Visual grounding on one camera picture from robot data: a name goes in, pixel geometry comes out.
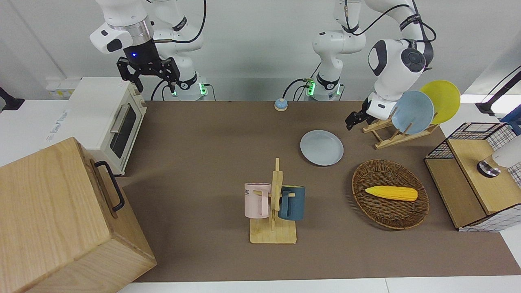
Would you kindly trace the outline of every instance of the wooden base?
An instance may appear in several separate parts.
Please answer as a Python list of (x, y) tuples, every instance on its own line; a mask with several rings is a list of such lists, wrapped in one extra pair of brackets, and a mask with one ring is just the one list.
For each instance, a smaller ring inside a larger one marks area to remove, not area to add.
[(295, 221), (287, 221), (277, 216), (274, 219), (273, 229), (270, 218), (250, 219), (250, 242), (254, 244), (295, 244)]
[(379, 149), (383, 149), (383, 148), (386, 148), (386, 147), (390, 147), (390, 146), (395, 145), (395, 144), (399, 144), (399, 143), (402, 143), (402, 142), (410, 141), (410, 140), (413, 140), (413, 139), (417, 139), (417, 138), (429, 135), (434, 130), (436, 130), (436, 128), (438, 128), (438, 124), (431, 124), (429, 127), (427, 127), (427, 129), (425, 129), (424, 131), (422, 131), (420, 133), (417, 133), (415, 135), (408, 135), (407, 131), (411, 127), (411, 125), (412, 125), (412, 123), (404, 131), (405, 133), (402, 133), (399, 130), (396, 130), (394, 132), (394, 134), (390, 138), (385, 139), (385, 140), (380, 137), (380, 135), (376, 132), (376, 130), (384, 129), (384, 128), (392, 126), (391, 119), (379, 120), (379, 121), (377, 121), (377, 122), (375, 122), (375, 123), (373, 123), (371, 125), (368, 125), (368, 126), (364, 127), (362, 129), (362, 132), (363, 133), (372, 132), (375, 135), (375, 137), (379, 141), (378, 143), (375, 144), (375, 149), (379, 150)]

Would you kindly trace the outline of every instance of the black grid pattern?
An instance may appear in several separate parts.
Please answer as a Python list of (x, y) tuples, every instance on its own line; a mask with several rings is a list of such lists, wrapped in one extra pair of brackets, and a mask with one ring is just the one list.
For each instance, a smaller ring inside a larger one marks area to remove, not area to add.
[(521, 163), (518, 163), (508, 169), (508, 172), (517, 183), (517, 186), (521, 188)]
[(448, 139), (487, 139), (498, 129), (505, 126), (504, 123), (463, 123), (446, 140), (430, 152), (425, 158), (454, 158), (447, 144)]
[(516, 137), (516, 134), (512, 130), (512, 128), (508, 125), (501, 127), (496, 132), (494, 132), (491, 136), (487, 138), (490, 146), (494, 151), (497, 151), (499, 148), (507, 144), (509, 141), (513, 140)]
[[(497, 151), (499, 148), (507, 144), (509, 141), (513, 140), (516, 137), (515, 132), (512, 130), (511, 126), (505, 126), (500, 128), (498, 131), (494, 132), (487, 141), (492, 146), (494, 151)], [(508, 172), (517, 183), (517, 185), (521, 188), (521, 163), (518, 163), (508, 169)]]
[(458, 230), (460, 232), (499, 232), (519, 223), (521, 223), (521, 204), (512, 206)]

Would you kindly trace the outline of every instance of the green indicator light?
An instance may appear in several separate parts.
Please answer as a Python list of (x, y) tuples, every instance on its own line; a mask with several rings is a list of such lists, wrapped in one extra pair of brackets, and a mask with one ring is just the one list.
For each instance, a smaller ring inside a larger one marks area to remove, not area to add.
[(200, 83), (199, 88), (201, 89), (201, 95), (206, 95), (206, 87)]
[(307, 95), (313, 96), (315, 94), (315, 82), (311, 81), (309, 85), (309, 89), (307, 89)]

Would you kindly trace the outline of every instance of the electrical outlet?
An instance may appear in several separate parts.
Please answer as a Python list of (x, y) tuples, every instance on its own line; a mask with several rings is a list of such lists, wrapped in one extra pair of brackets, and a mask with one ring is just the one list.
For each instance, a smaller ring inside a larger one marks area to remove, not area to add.
[(47, 79), (45, 89), (54, 99), (68, 100), (79, 83), (80, 78)]

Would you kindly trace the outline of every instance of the black cable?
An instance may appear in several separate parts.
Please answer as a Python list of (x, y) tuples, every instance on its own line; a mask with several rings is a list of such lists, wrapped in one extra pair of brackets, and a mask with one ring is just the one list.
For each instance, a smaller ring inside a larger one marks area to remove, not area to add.
[(430, 43), (430, 42), (434, 42), (434, 41), (436, 40), (436, 38), (438, 37), (438, 36), (436, 35), (436, 32), (432, 29), (432, 27), (428, 26), (425, 22), (420, 21), (420, 23), (421, 23), (424, 27), (428, 28), (428, 29), (432, 32), (432, 35), (433, 35), (434, 37), (432, 38), (432, 40), (426, 39), (426, 40), (418, 40), (418, 41), (416, 41), (416, 42), (417, 42), (417, 43)]
[(150, 97), (150, 100), (151, 100), (151, 101), (154, 100), (154, 96), (155, 96), (155, 94), (156, 94), (157, 89), (159, 89), (159, 86), (160, 86), (163, 82), (165, 82), (165, 81), (166, 81), (166, 80), (162, 80), (162, 81), (160, 81), (160, 82), (156, 85), (156, 88), (154, 88), (154, 91), (152, 92), (152, 96)]
[(293, 80), (289, 85), (288, 87), (284, 90), (284, 94), (282, 95), (282, 98), (284, 99), (284, 97), (286, 96), (286, 93), (288, 92), (288, 89), (290, 89), (290, 87), (294, 84), (296, 84), (297, 82), (299, 81), (306, 81), (307, 79), (305, 78), (299, 78), (299, 79), (295, 79)]
[(199, 29), (199, 32), (197, 33), (197, 35), (189, 40), (189, 41), (176, 41), (176, 40), (171, 40), (171, 43), (181, 43), (181, 44), (188, 44), (188, 43), (191, 43), (195, 40), (197, 40), (197, 38), (199, 38), (199, 36), (201, 35), (201, 33), (203, 32), (203, 28), (204, 28), (204, 23), (206, 22), (206, 0), (203, 0), (204, 2), (204, 13), (203, 13), (203, 22), (201, 22), (201, 28)]
[(306, 86), (300, 86), (300, 87), (298, 87), (298, 88), (295, 90), (295, 93), (293, 94), (293, 101), (294, 101), (294, 102), (295, 102), (295, 98), (296, 98), (296, 93), (299, 91), (300, 88), (303, 89), (303, 88), (305, 88), (305, 87), (306, 87)]
[(345, 85), (341, 84), (340, 86), (342, 87), (342, 91), (340, 92), (340, 98), (338, 98), (339, 101), (342, 99), (342, 95), (344, 94), (345, 90)]
[(168, 86), (164, 86), (163, 89), (161, 90), (161, 97), (163, 98), (163, 101), (165, 100), (165, 88), (167, 88)]
[(481, 102), (483, 103), (484, 100), (487, 99), (487, 97), (505, 80), (507, 79), (509, 76), (511, 76), (514, 72), (516, 72), (518, 69), (521, 68), (521, 65), (517, 66), (516, 69), (512, 70), (512, 72), (510, 72), (507, 76), (505, 76), (500, 82), (498, 82), (498, 84), (495, 85), (494, 88), (492, 88), (490, 90), (490, 92), (483, 98), (483, 100), (481, 100)]
[(204, 84), (205, 87), (211, 87), (212, 88), (212, 94), (214, 94), (214, 101), (217, 101), (217, 99), (215, 98), (215, 89), (214, 89), (214, 86), (209, 84), (209, 83), (205, 83)]
[[(320, 63), (321, 63), (321, 62), (318, 63), (317, 68), (315, 68), (315, 71), (313, 71), (313, 73), (311, 74), (311, 76), (310, 76), (309, 78), (313, 78), (313, 75), (315, 75), (315, 73), (317, 72), (318, 68), (320, 67)], [(300, 100), (300, 97), (302, 97), (302, 94), (304, 93), (305, 90), (306, 90), (306, 89), (302, 89), (302, 91), (300, 92), (299, 98), (296, 99), (297, 101)]]
[[(351, 34), (352, 34), (352, 35), (362, 35), (362, 34), (364, 34), (364, 33), (365, 33), (368, 29), (370, 29), (370, 28), (371, 28), (371, 27), (372, 27), (372, 26), (373, 26), (373, 25), (374, 25), (378, 20), (380, 20), (382, 17), (384, 17), (384, 15), (386, 15), (387, 13), (389, 13), (389, 12), (395, 10), (396, 8), (399, 8), (399, 7), (408, 7), (408, 8), (410, 8), (411, 6), (410, 6), (410, 5), (407, 5), (407, 4), (400, 4), (400, 5), (396, 5), (396, 6), (394, 6), (394, 7), (391, 7), (391, 8), (389, 8), (389, 9), (387, 9), (386, 12), (382, 13), (382, 14), (381, 14), (377, 19), (375, 19), (375, 21), (373, 21), (373, 22), (372, 22), (372, 23), (371, 23), (371, 24), (370, 24), (370, 25), (369, 25), (365, 30), (363, 30), (361, 33), (358, 33), (358, 34), (357, 34), (357, 33), (352, 32)], [(347, 17), (346, 17), (346, 20), (347, 20), (347, 23), (348, 23), (348, 30), (351, 31), (351, 28), (349, 27), (349, 20), (347, 19)]]

